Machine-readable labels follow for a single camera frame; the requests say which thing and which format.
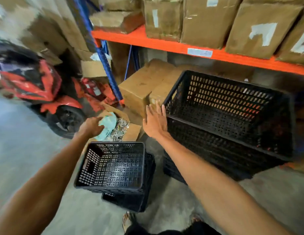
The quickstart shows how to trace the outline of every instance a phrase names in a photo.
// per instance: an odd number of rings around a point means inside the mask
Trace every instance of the forearm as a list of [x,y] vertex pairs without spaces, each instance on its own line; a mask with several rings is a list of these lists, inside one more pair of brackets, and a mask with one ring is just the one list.
[[212,219],[229,235],[290,234],[241,186],[168,133],[157,138]]
[[42,233],[56,214],[87,141],[83,135],[75,136],[15,193],[0,218],[0,234]]

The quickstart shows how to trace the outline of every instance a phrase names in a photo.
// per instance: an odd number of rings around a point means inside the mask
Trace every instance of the open cardboard box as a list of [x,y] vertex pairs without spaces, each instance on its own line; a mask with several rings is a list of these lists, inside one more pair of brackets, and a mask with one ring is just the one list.
[[[142,126],[131,123],[128,115],[125,112],[122,112],[121,110],[116,109],[113,106],[110,106],[108,104],[105,104],[105,103],[101,103],[101,104],[104,106],[105,110],[103,110],[99,114],[100,117],[110,115],[110,112],[113,112],[113,113],[115,113],[115,115],[118,118],[123,118],[124,120],[129,122],[129,128],[127,129],[125,135],[123,136],[122,142],[136,141],[139,136]],[[96,142],[96,141],[97,140],[95,138],[90,138],[89,141],[87,142],[86,146],[84,147],[82,154],[85,153],[85,150],[90,142]]]

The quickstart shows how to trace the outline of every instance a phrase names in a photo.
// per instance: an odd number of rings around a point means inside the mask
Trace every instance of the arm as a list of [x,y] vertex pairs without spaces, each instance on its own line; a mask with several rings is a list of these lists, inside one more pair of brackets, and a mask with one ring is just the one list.
[[167,132],[166,111],[147,106],[143,129],[169,154],[189,188],[211,218],[229,235],[291,235],[262,209],[242,187],[186,149]]
[[87,119],[71,142],[14,194],[0,217],[0,235],[43,232],[58,210],[85,144],[103,130],[99,120]]

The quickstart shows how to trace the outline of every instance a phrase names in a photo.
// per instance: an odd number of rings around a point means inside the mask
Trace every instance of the hand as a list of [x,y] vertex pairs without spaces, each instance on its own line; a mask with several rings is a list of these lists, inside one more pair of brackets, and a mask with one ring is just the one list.
[[104,129],[103,125],[99,126],[99,121],[102,118],[103,117],[87,118],[87,120],[80,126],[77,134],[83,135],[88,139],[98,136]]
[[147,118],[143,119],[143,129],[146,134],[156,140],[163,134],[167,133],[166,109],[162,105],[159,106],[159,101],[156,102],[156,111],[152,105],[146,106]]

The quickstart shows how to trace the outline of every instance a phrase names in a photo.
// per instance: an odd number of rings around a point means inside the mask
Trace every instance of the light blue cloth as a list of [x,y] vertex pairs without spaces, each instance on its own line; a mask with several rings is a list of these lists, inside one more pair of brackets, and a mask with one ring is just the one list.
[[107,136],[109,136],[113,129],[116,127],[117,124],[117,117],[113,112],[110,112],[110,116],[105,116],[100,122],[100,125],[104,125],[103,131],[95,137],[97,141],[103,141]]

